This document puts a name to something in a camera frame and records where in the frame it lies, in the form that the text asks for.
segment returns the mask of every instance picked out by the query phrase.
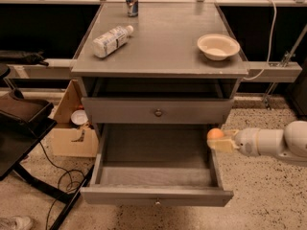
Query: drawer handle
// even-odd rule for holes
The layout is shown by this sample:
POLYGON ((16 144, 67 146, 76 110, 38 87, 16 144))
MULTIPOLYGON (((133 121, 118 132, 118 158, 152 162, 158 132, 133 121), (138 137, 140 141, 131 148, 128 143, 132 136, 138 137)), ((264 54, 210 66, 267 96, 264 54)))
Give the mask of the drawer handle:
POLYGON ((155 205, 161 205, 161 202, 160 202, 159 198, 156 199, 155 205))
POLYGON ((155 117, 158 117, 158 118, 161 117, 162 114, 163 114, 163 112, 162 112, 160 109, 157 109, 157 110, 154 112, 155 117))

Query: speckled floor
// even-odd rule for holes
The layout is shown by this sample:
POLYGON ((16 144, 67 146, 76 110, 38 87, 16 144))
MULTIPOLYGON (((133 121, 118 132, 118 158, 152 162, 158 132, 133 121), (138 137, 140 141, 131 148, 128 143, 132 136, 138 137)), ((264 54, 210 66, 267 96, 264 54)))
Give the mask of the speckled floor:
MULTIPOLYGON (((223 128, 283 128, 296 119, 282 97, 272 99, 272 108, 268 111, 259 96, 238 95, 223 128)), ((57 165, 86 172, 93 163, 93 159, 53 156, 48 139, 43 144, 57 165)), ((217 152, 217 158, 224 188, 234 193, 224 208, 103 206, 80 198, 60 229, 307 229, 307 168, 239 152, 217 152)), ((50 165, 39 146, 23 165, 52 184, 63 173, 50 165)), ((1 217, 28 215, 35 220, 35 230, 45 229, 52 198, 14 173, 0 182, 0 192, 1 217)), ((55 204, 50 224, 61 207, 55 204)))

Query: black table leg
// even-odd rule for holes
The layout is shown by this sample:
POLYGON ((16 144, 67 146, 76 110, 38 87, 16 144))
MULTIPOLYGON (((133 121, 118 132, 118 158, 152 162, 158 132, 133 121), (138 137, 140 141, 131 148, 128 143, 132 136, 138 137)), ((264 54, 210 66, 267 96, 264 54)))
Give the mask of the black table leg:
POLYGON ((85 178, 83 179, 79 187, 76 189, 75 193, 68 194, 58 188, 55 188, 33 177, 20 164, 16 164, 14 167, 14 170, 31 186, 65 204, 65 207, 59 213, 58 218, 51 226, 50 230, 58 230, 60 225, 64 222, 65 218, 68 216, 70 210, 73 208, 73 206, 75 205, 80 196, 80 188, 86 186, 87 183, 89 182, 93 173, 93 169, 94 166, 92 166, 92 168, 88 171, 85 178))
POLYGON ((80 186, 76 189, 76 192, 74 193, 74 195, 71 198, 71 200, 68 203, 66 203, 65 207, 60 212, 58 218, 56 219, 56 221, 54 222, 54 224, 52 225, 50 230, 58 230, 60 225, 64 222, 65 218, 67 217, 67 215, 69 214, 70 210, 73 208, 73 206, 75 205, 75 203, 77 202, 77 200, 78 200, 78 198, 80 196, 80 188, 81 187, 85 187, 87 185, 87 183, 89 182, 89 180, 90 180, 90 178, 91 178, 91 176, 93 174, 93 169, 94 169, 94 166, 92 166, 92 168, 86 174, 84 180, 82 181, 80 186))
POLYGON ((35 177, 27 172, 19 163, 17 163, 13 170, 18 173, 26 182, 28 182, 34 188, 40 190, 44 194, 56 198, 58 201, 67 203, 70 201, 73 194, 67 194, 66 192, 55 188, 35 177))

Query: white shoe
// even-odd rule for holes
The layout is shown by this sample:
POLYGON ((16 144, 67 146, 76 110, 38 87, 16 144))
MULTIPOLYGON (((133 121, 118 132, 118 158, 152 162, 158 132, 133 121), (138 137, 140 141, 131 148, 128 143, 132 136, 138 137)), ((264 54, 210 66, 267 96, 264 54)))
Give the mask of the white shoe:
POLYGON ((0 218, 0 230, 30 230, 33 223, 29 217, 0 218))

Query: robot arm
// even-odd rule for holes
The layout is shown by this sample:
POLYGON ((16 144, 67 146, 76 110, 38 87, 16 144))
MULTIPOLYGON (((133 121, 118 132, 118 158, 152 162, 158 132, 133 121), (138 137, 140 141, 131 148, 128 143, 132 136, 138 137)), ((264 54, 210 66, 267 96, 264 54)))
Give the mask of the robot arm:
POLYGON ((225 130, 213 137, 216 128, 207 134, 207 144, 213 150, 238 150, 246 156, 273 156, 288 163, 307 166, 307 122, 294 121, 285 129, 246 128, 225 130))

